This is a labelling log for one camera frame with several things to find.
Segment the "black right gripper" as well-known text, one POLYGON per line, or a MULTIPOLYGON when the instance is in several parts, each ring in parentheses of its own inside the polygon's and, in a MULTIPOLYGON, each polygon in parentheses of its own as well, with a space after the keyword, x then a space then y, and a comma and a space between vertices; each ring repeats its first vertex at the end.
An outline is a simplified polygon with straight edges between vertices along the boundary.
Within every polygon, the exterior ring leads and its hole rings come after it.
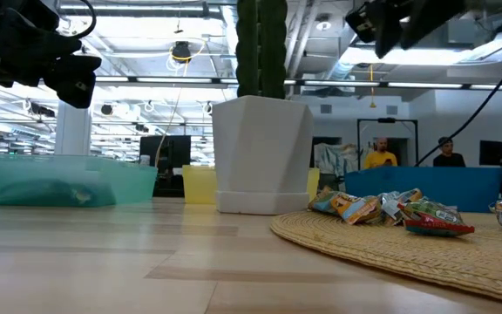
POLYGON ((377 0, 375 53, 378 58, 383 58, 400 37, 401 48, 408 50, 436 28, 465 11, 465 0, 414 0, 410 20, 403 30, 400 20, 404 18, 404 0, 377 0))

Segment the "orange blue granola bar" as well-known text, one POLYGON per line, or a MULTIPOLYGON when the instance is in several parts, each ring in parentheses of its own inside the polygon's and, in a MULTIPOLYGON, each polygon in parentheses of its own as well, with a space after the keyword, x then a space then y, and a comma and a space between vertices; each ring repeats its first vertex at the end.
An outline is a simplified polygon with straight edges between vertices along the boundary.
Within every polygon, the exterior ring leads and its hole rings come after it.
POLYGON ((377 202, 376 196, 357 197, 325 187, 309 203, 308 209, 339 216, 349 225, 379 223, 382 218, 381 209, 377 207, 377 202))

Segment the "green red granola bar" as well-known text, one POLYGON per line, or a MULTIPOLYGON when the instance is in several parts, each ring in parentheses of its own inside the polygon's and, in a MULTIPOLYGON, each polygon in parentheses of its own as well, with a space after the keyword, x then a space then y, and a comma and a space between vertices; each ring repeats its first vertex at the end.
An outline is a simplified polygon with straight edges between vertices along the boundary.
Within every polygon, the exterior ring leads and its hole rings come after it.
POLYGON ((454 207, 434 201, 419 200, 399 203, 407 231, 424 236, 457 237, 475 232, 454 207))

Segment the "long ceiling light strip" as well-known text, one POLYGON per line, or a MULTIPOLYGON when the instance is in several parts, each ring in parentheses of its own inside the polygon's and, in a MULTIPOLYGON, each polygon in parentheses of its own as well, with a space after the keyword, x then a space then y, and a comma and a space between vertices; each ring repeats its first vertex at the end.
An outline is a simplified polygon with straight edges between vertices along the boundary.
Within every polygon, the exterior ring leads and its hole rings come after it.
MULTIPOLYGON (((135 77, 135 76, 98 76, 98 85, 238 85, 236 78, 203 78, 203 77, 135 77)), ((387 82, 387 81, 360 81, 360 80, 312 80, 312 79, 285 79, 285 86, 311 86, 311 87, 369 87, 369 88, 397 88, 397 89, 438 89, 438 90, 471 90, 491 91, 494 84, 469 84, 469 83, 425 83, 425 82, 387 82)))

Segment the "white square column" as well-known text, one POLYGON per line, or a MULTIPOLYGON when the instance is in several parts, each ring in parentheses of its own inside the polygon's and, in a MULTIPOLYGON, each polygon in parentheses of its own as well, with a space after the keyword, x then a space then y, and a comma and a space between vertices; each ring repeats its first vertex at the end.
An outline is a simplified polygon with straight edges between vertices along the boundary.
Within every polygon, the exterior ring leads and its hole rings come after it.
POLYGON ((91 108, 77 109, 60 100, 54 154, 89 155, 91 133, 91 108))

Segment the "person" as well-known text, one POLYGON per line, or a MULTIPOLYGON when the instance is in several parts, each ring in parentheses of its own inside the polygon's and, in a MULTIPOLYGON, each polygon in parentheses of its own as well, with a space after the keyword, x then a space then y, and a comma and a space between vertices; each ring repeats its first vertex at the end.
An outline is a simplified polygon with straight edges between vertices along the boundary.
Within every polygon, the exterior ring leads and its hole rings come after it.
POLYGON ((462 154, 454 152, 453 141, 447 137, 438 140, 441 153, 433 159, 434 167, 465 167, 462 154))
POLYGON ((376 149, 367 154, 364 169, 376 167, 396 167, 397 157, 388 150, 388 139, 380 137, 376 140, 376 149))

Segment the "tall green cactus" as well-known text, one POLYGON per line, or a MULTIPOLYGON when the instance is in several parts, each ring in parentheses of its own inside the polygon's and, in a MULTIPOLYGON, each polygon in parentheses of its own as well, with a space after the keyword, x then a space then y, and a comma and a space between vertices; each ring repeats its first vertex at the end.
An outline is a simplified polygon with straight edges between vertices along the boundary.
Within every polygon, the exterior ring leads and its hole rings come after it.
POLYGON ((286 0, 238 0, 237 95, 284 99, 286 0))

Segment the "white draped cloth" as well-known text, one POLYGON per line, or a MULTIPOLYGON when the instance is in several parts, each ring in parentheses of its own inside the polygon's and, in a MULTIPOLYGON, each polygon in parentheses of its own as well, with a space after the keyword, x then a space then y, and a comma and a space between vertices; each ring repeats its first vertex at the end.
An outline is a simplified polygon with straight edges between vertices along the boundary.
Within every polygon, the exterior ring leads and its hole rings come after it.
POLYGON ((355 144, 329 145, 320 143, 314 145, 314 166, 321 174, 333 174, 344 177, 347 173, 359 169, 358 148, 355 144))

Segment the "small black monitor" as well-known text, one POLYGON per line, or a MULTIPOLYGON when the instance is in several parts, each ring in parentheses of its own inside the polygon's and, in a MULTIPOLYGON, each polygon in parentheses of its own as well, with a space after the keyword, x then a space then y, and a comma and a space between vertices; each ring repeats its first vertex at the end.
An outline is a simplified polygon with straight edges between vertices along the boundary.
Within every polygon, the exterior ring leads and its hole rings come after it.
POLYGON ((480 166, 502 167, 502 141, 481 140, 478 163, 480 166))

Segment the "black ceiling spotlight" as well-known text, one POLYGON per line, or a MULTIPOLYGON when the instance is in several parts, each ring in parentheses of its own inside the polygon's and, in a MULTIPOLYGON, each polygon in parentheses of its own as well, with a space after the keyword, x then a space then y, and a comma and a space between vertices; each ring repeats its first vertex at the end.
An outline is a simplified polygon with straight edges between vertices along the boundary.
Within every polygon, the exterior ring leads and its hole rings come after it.
POLYGON ((192 58, 189 43, 187 41, 177 41, 172 48, 172 59, 178 64, 188 63, 192 58))

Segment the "translucent teal plastic bin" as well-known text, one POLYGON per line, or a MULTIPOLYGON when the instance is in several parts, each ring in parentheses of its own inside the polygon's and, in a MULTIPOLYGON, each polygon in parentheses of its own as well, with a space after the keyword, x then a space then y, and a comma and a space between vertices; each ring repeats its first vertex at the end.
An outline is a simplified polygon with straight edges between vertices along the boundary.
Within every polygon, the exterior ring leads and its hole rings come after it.
POLYGON ((0 206, 93 208, 147 201, 157 169, 94 156, 0 154, 0 206))

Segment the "blue plastic bin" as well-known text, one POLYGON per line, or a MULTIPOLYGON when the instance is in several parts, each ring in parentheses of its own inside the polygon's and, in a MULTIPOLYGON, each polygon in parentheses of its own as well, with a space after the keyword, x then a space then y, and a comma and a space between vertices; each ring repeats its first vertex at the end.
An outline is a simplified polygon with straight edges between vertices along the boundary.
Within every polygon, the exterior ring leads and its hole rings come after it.
POLYGON ((346 192, 355 196, 405 192, 423 196, 460 212, 487 213, 499 199, 499 167, 377 167, 345 175, 346 192))

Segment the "white hexagonal plant pot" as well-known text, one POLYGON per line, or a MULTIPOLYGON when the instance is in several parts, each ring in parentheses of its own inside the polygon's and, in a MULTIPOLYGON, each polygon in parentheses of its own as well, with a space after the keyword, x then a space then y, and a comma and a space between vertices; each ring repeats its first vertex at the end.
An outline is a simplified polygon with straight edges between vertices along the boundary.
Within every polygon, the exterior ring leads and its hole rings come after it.
POLYGON ((307 207, 314 119, 303 103, 243 96, 212 111, 216 208, 280 215, 307 207))

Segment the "translucent yellow plastic bin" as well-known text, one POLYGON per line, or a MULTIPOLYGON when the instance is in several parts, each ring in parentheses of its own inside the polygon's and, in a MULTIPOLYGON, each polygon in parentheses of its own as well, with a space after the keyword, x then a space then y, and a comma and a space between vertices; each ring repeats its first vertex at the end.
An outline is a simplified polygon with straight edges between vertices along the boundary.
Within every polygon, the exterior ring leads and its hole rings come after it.
POLYGON ((305 209, 316 196, 320 172, 305 162, 293 167, 284 161, 252 170, 185 165, 182 168, 185 202, 212 204, 241 211, 291 212, 305 209))

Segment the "round woven straw mat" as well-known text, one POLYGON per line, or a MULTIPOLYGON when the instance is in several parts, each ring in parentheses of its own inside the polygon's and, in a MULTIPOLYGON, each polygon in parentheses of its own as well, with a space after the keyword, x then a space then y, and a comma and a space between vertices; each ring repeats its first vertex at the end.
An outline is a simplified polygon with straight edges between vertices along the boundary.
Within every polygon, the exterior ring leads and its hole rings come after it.
POLYGON ((348 225, 316 212, 273 218, 277 236, 323 254, 502 300, 502 228, 494 215, 464 213, 474 233, 416 235, 402 227, 348 225))

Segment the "thin black stand frame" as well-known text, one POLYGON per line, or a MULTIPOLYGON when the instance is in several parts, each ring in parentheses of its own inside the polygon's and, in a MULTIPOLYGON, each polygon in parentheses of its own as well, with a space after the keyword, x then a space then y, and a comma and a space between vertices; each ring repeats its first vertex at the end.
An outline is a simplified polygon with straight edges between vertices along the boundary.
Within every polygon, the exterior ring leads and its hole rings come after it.
POLYGON ((361 136, 362 136, 362 132, 363 132, 363 129, 361 127, 361 124, 363 122, 376 122, 378 124, 396 124, 398 122, 400 122, 403 126, 404 126, 404 123, 411 123, 414 128, 413 128, 413 134, 414 134, 414 143, 415 143, 415 162, 418 163, 419 160, 420 160, 420 157, 419 157, 419 132, 418 132, 418 120, 417 119, 396 119, 396 118, 377 118, 377 119, 357 119, 356 120, 356 146, 357 146, 357 154, 358 154, 358 160, 357 160, 357 165, 358 165, 358 168, 361 170, 363 169, 362 168, 362 161, 359 159, 361 156, 362 156, 362 152, 361 152, 361 149, 360 149, 360 146, 362 144, 362 141, 361 141, 361 136))

